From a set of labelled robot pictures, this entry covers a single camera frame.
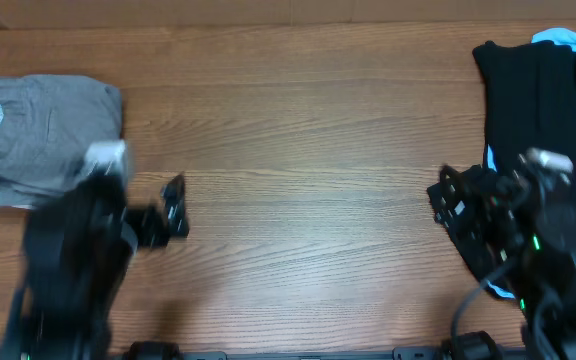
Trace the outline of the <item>grey shorts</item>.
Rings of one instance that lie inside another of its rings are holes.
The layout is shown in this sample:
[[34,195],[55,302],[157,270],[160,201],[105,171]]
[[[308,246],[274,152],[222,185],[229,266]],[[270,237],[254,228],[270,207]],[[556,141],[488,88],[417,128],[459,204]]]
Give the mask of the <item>grey shorts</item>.
[[0,77],[0,102],[5,207],[32,208],[74,189],[90,145],[122,131],[120,90],[87,76]]

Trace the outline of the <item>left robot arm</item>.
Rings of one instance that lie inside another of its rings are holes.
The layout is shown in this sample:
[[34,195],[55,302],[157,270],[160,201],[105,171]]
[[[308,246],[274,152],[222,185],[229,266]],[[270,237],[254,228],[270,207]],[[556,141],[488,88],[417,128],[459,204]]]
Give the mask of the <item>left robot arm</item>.
[[117,175],[96,174],[29,212],[26,270],[11,303],[0,359],[104,359],[109,315],[135,253],[185,238],[185,179],[162,189],[164,207],[131,207]]

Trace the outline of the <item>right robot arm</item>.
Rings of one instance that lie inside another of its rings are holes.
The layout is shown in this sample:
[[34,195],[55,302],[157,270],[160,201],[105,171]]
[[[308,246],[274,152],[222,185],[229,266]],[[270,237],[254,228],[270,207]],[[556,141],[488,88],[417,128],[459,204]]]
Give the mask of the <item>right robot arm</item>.
[[445,165],[435,220],[478,280],[500,287],[525,317],[532,359],[576,359],[576,207],[559,169],[524,164],[486,188]]

